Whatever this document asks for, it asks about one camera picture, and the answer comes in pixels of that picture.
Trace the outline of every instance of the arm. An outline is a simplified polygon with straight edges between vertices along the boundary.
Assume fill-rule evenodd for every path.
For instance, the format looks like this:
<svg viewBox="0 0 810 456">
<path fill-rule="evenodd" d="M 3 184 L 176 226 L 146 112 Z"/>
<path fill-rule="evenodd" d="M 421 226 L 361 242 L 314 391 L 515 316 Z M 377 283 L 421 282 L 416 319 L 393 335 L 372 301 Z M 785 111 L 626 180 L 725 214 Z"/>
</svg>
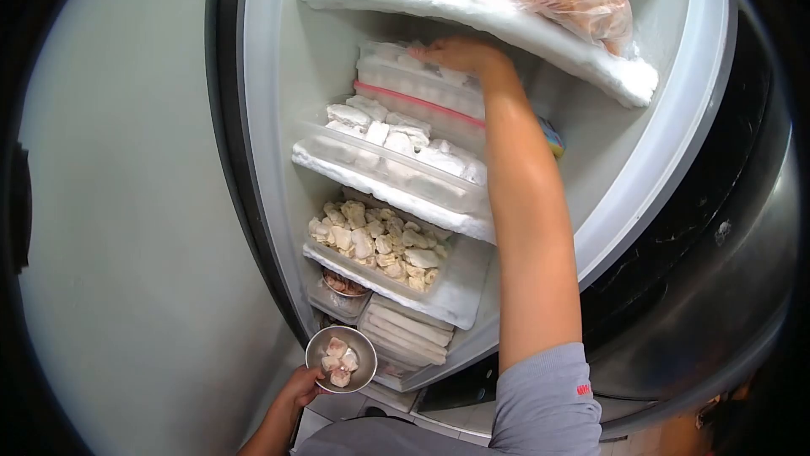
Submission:
<svg viewBox="0 0 810 456">
<path fill-rule="evenodd" d="M 562 179 L 512 62 L 465 38 L 440 40 L 413 54 L 481 80 L 489 200 L 501 259 L 501 373 L 546 349 L 582 342 Z"/>
<path fill-rule="evenodd" d="M 315 384 L 323 378 L 321 369 L 304 365 L 292 373 L 276 399 L 270 404 L 256 433 L 239 449 L 239 456 L 281 456 L 288 453 L 292 431 L 301 409 L 319 394 L 331 394 Z"/>
</svg>

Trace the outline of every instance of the white wall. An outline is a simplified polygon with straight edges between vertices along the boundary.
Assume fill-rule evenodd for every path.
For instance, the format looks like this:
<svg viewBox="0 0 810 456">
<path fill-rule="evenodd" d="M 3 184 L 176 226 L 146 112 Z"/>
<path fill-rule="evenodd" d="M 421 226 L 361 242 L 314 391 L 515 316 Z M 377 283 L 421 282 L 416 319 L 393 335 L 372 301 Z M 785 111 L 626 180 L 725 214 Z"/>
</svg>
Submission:
<svg viewBox="0 0 810 456">
<path fill-rule="evenodd" d="M 303 360 L 219 163 L 205 1 L 70 0 L 28 89 L 25 317 L 98 454 L 235 451 Z"/>
</svg>

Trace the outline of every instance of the gray shirt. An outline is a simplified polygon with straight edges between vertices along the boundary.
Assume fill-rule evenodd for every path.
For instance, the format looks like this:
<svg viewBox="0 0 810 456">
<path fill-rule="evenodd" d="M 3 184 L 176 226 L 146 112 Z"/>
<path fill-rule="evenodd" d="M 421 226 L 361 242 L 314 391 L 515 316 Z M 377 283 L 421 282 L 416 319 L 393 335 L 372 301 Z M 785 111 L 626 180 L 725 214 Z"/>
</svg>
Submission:
<svg viewBox="0 0 810 456">
<path fill-rule="evenodd" d="M 333 423 L 307 439 L 297 456 L 404 454 L 599 454 L 602 407 L 594 400 L 581 343 L 532 356 L 498 379 L 488 447 L 384 417 Z"/>
</svg>

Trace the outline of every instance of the metal bowl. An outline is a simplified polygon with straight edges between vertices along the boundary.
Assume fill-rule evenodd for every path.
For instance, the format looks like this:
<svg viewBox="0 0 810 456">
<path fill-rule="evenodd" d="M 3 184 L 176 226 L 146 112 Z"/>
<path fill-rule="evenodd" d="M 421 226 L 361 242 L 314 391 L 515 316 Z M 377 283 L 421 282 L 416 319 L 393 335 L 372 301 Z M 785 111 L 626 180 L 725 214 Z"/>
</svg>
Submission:
<svg viewBox="0 0 810 456">
<path fill-rule="evenodd" d="M 333 393 L 354 393 L 369 384 L 377 371 L 377 351 L 369 339 L 357 329 L 347 326 L 330 326 L 321 329 L 309 340 L 306 346 L 307 368 L 321 367 L 321 359 L 327 355 L 327 346 L 332 337 L 343 340 L 357 355 L 357 370 L 351 373 L 351 379 L 346 387 L 338 387 L 329 382 L 329 373 L 324 371 L 326 378 L 317 380 L 318 385 Z"/>
<path fill-rule="evenodd" d="M 327 286 L 327 288 L 330 289 L 332 292 L 335 292 L 335 293 L 339 294 L 340 296 L 346 297 L 346 298 L 360 298 L 360 297 L 368 296 L 369 292 L 371 291 L 371 289 L 369 289 L 369 288 L 365 288 L 363 286 L 360 286 L 361 288 L 365 289 L 365 292 L 363 292 L 362 294 L 346 294 L 345 292 L 340 292 L 337 289 L 335 289 L 335 288 L 333 288 L 332 286 L 329 285 L 329 282 L 327 282 L 327 276 L 326 275 L 323 275 L 321 277 L 321 282 L 323 282 L 323 285 Z"/>
</svg>

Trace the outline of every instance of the gray sleeve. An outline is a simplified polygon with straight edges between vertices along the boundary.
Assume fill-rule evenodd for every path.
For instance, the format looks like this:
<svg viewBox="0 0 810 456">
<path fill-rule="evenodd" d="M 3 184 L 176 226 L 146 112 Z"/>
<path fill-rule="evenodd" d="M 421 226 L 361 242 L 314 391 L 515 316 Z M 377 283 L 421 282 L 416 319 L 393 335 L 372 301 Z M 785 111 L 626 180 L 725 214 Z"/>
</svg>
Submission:
<svg viewBox="0 0 810 456">
<path fill-rule="evenodd" d="M 536 354 L 498 379 L 489 447 L 507 454 L 599 454 L 602 407 L 581 343 Z"/>
</svg>

